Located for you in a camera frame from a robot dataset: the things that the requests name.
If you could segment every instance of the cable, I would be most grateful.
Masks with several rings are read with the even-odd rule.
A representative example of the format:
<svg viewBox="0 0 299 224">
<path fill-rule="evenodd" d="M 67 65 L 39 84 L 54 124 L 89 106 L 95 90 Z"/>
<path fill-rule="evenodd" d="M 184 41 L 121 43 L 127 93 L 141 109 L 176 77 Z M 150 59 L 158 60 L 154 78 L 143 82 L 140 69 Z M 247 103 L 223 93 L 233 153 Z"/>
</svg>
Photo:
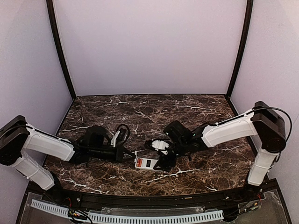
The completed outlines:
<svg viewBox="0 0 299 224">
<path fill-rule="evenodd" d="M 276 157 L 276 160 L 275 160 L 275 162 L 278 162 L 278 161 L 279 161 L 279 159 L 280 159 L 280 156 L 281 156 L 281 153 L 279 153 L 278 157 Z"/>
<path fill-rule="evenodd" d="M 230 215 L 234 214 L 235 212 L 237 212 L 237 211 L 241 210 L 242 208 L 246 207 L 248 204 L 249 204 L 249 202 L 246 202 L 245 205 L 243 205 L 243 206 L 241 206 L 240 208 L 238 208 L 237 210 L 235 210 L 235 211 L 233 211 L 233 212 L 227 214 L 225 217 L 229 217 Z"/>
<path fill-rule="evenodd" d="M 93 166 L 93 167 L 90 167 L 88 166 L 88 164 L 92 161 L 93 159 L 90 158 L 90 160 L 85 164 L 86 168 L 98 168 L 98 167 L 102 167 L 102 165 L 97 165 L 97 166 Z"/>
<path fill-rule="evenodd" d="M 249 111 L 248 113 L 246 113 L 246 115 L 251 114 L 251 113 L 256 112 L 256 111 L 261 111 L 261 110 L 276 110 L 276 111 L 280 111 L 280 112 L 284 113 L 288 117 L 288 119 L 290 121 L 290 131 L 289 131 L 288 136 L 285 139 L 285 141 L 287 142 L 289 140 L 289 138 L 290 138 L 290 135 L 291 135 L 291 132 L 292 132 L 292 128 L 293 128 L 292 119 L 291 119 L 290 115 L 287 112 L 285 112 L 284 110 L 282 110 L 280 108 L 276 108 L 276 107 L 256 108 L 256 109 L 253 109 L 252 111 Z"/>
<path fill-rule="evenodd" d="M 260 199 L 260 203 L 262 205 L 262 199 L 261 199 L 261 196 L 259 194 L 257 194 L 257 197 Z"/>
<path fill-rule="evenodd" d="M 127 129 L 127 131 L 128 131 L 128 134 L 126 135 L 125 140 L 120 144 L 120 145 L 123 145 L 123 144 L 125 144 L 125 143 L 128 141 L 131 132 L 130 132 L 130 128 L 128 127 L 128 125 L 125 125 L 125 124 L 120 124 L 120 125 L 118 125 L 118 127 L 117 127 L 117 129 L 116 129 L 116 132 L 118 132 L 118 130 L 120 129 L 121 126 L 124 126 L 124 127 Z"/>
<path fill-rule="evenodd" d="M 68 208 L 68 209 L 70 209 L 70 207 L 68 207 L 68 206 L 65 206 L 65 205 L 62 205 L 62 204 L 58 204 L 57 202 L 55 202 L 46 192 L 44 192 L 44 195 L 46 195 L 55 205 L 57 205 L 57 206 L 60 206 L 60 207 L 64 207 L 64 208 Z M 85 212 L 83 212 L 83 211 L 80 211 L 80 210 L 77 210 L 77 209 L 73 209 L 75 212 L 77 212 L 77 213 L 80 213 L 81 215 L 83 215 L 84 217 L 86 217 L 89 221 L 90 221 L 90 223 L 91 224 L 93 224 L 93 221 L 91 220 L 91 218 L 88 216 L 88 214 L 86 214 Z"/>
<path fill-rule="evenodd" d="M 244 213 L 245 213 L 245 211 L 242 211 L 242 212 L 240 212 L 239 214 L 234 215 L 234 216 L 225 216 L 225 218 L 234 218 L 234 217 L 238 217 L 239 215 L 244 214 Z"/>
<path fill-rule="evenodd" d="M 107 134 L 104 134 L 103 136 L 107 139 L 107 141 L 108 141 L 107 144 L 110 146 L 111 145 L 111 139 L 109 138 L 109 136 Z"/>
</svg>

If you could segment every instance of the lavender wall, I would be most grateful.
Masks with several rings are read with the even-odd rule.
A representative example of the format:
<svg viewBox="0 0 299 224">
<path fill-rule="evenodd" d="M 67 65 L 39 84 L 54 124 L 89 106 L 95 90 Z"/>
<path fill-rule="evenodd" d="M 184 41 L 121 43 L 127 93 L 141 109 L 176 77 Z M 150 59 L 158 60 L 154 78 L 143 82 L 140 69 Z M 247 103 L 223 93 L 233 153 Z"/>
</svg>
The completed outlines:
<svg viewBox="0 0 299 224">
<path fill-rule="evenodd" d="M 78 95 L 225 93 L 246 0 L 55 0 Z"/>
<path fill-rule="evenodd" d="M 71 97 L 44 0 L 0 2 L 0 127 L 18 114 L 54 134 Z M 42 162 L 44 155 L 33 154 Z M 15 223 L 28 181 L 0 165 L 0 223 Z"/>
<path fill-rule="evenodd" d="M 276 177 L 293 223 L 299 223 L 299 2 L 254 2 L 249 36 L 232 101 L 239 112 L 258 100 L 286 110 L 294 130 L 278 164 Z"/>
</svg>

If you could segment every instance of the black cable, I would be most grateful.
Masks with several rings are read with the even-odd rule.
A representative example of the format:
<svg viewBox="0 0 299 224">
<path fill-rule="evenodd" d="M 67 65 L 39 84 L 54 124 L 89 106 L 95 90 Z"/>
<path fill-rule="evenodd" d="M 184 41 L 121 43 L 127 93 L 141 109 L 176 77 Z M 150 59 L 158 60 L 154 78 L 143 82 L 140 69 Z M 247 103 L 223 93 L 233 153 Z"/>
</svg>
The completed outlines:
<svg viewBox="0 0 299 224">
<path fill-rule="evenodd" d="M 111 139 L 109 138 L 109 136 L 107 134 L 104 134 L 103 136 L 107 139 L 107 141 L 108 141 L 107 144 L 110 146 L 111 145 Z"/>
<path fill-rule="evenodd" d="M 130 132 L 130 128 L 128 127 L 128 125 L 125 125 L 125 124 L 120 124 L 120 125 L 118 125 L 118 127 L 117 127 L 117 129 L 116 129 L 116 132 L 119 131 L 119 129 L 120 129 L 121 126 L 124 126 L 124 127 L 127 129 L 127 131 L 128 131 L 128 134 L 126 135 L 125 140 L 120 144 L 120 145 L 123 145 L 123 144 L 125 144 L 125 143 L 128 141 L 131 132 Z"/>
<path fill-rule="evenodd" d="M 65 206 L 65 205 L 62 205 L 62 204 L 58 204 L 57 202 L 55 202 L 46 192 L 44 192 L 44 195 L 46 195 L 55 205 L 57 206 L 60 206 L 60 207 L 64 207 L 64 208 L 67 208 L 67 209 L 73 209 L 73 208 L 70 208 L 68 206 Z M 84 217 L 86 217 L 91 224 L 93 224 L 93 221 L 91 220 L 91 218 L 83 211 L 80 211 L 80 210 L 77 210 L 77 209 L 73 209 L 75 212 L 77 213 L 80 213 L 81 215 L 83 215 Z"/>
<path fill-rule="evenodd" d="M 93 160 L 93 159 L 90 158 L 90 160 L 85 164 L 86 168 L 98 168 L 98 167 L 102 167 L 102 165 L 97 165 L 97 166 L 93 166 L 93 167 L 88 166 L 88 164 L 89 164 L 92 160 Z"/>
<path fill-rule="evenodd" d="M 290 115 L 287 112 L 285 112 L 284 110 L 282 110 L 280 108 L 276 108 L 276 107 L 256 108 L 256 109 L 253 109 L 252 111 L 249 111 L 248 113 L 246 113 L 246 115 L 251 114 L 251 113 L 256 112 L 256 111 L 261 111 L 261 110 L 276 110 L 276 111 L 280 111 L 280 112 L 284 113 L 288 117 L 288 119 L 290 121 L 290 131 L 289 131 L 288 136 L 285 139 L 285 141 L 287 142 L 289 140 L 289 138 L 290 138 L 290 135 L 291 135 L 291 132 L 292 132 L 292 127 L 293 127 L 292 119 L 291 119 Z"/>
<path fill-rule="evenodd" d="M 281 153 L 279 153 L 278 157 L 276 158 L 275 162 L 278 162 L 280 159 Z"/>
<path fill-rule="evenodd" d="M 239 215 L 244 214 L 244 213 L 245 213 L 245 211 L 242 211 L 239 214 L 236 214 L 234 216 L 225 216 L 225 218 L 235 218 L 235 217 L 238 217 Z"/>
<path fill-rule="evenodd" d="M 237 210 L 235 210 L 235 211 L 233 211 L 233 212 L 231 212 L 231 213 L 225 215 L 224 217 L 229 217 L 230 215 L 234 214 L 235 212 L 241 210 L 242 208 L 245 208 L 245 207 L 248 205 L 248 203 L 249 203 L 249 202 L 246 202 L 245 205 L 243 205 L 243 206 L 241 206 L 240 208 L 238 208 Z"/>
<path fill-rule="evenodd" d="M 84 222 L 82 222 L 82 221 L 77 221 L 76 219 L 74 219 L 73 217 L 71 218 L 71 220 L 70 220 L 72 223 L 74 223 L 74 224 L 82 224 L 82 223 L 84 223 Z"/>
</svg>

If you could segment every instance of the black metal post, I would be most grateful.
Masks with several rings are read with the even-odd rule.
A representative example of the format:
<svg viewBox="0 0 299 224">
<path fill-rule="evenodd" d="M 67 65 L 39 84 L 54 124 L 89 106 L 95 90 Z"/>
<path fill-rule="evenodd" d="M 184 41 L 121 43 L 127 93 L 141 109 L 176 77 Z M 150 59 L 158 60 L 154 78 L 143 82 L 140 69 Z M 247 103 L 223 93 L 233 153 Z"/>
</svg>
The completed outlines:
<svg viewBox="0 0 299 224">
<path fill-rule="evenodd" d="M 245 49 L 245 45 L 246 45 L 246 40 L 247 40 L 247 35 L 248 35 L 248 30 L 249 30 L 249 25 L 250 25 L 252 7 L 253 7 L 253 0 L 247 0 L 246 13 L 245 13 L 245 19 L 244 19 L 244 24 L 243 24 L 243 31 L 242 31 L 242 35 L 241 35 L 239 50 L 238 50 L 237 58 L 235 60 L 233 74 L 232 74 L 232 77 L 230 79 L 230 83 L 228 86 L 228 91 L 226 93 L 226 96 L 228 98 L 230 98 L 232 96 L 235 82 L 237 80 L 239 69 L 241 66 L 241 61 L 242 61 L 242 57 L 243 57 L 243 53 L 244 53 L 244 49 Z"/>
<path fill-rule="evenodd" d="M 74 90 L 74 86 L 71 82 L 71 77 L 70 77 L 69 71 L 66 66 L 66 61 L 64 58 L 64 53 L 62 50 L 62 46 L 61 46 L 61 42 L 60 42 L 60 38 L 59 38 L 59 32 L 58 32 L 57 23 L 56 23 L 56 18 L 55 18 L 53 0 L 46 0 L 46 2 L 47 2 L 47 8 L 48 8 L 48 14 L 49 14 L 49 19 L 50 19 L 52 34 L 53 34 L 58 58 L 60 61 L 61 69 L 64 74 L 64 78 L 65 78 L 67 87 L 69 89 L 71 98 L 73 100 L 75 100 L 77 98 L 77 96 L 76 96 L 76 93 Z"/>
</svg>

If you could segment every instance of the label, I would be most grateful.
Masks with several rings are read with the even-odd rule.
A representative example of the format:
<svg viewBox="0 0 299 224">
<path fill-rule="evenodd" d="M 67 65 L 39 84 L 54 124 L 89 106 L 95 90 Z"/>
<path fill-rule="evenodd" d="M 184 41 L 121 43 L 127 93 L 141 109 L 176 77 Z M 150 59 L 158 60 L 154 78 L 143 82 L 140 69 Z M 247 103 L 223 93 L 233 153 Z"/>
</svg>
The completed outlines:
<svg viewBox="0 0 299 224">
<path fill-rule="evenodd" d="M 137 159 L 136 166 L 137 166 L 137 167 L 141 167 L 141 165 L 142 165 L 142 159 L 141 159 L 141 158 L 138 158 L 138 159 Z"/>
<path fill-rule="evenodd" d="M 147 161 L 146 161 L 146 167 L 150 167 L 150 164 L 151 164 L 151 161 L 150 161 L 150 160 L 147 160 Z"/>
</svg>

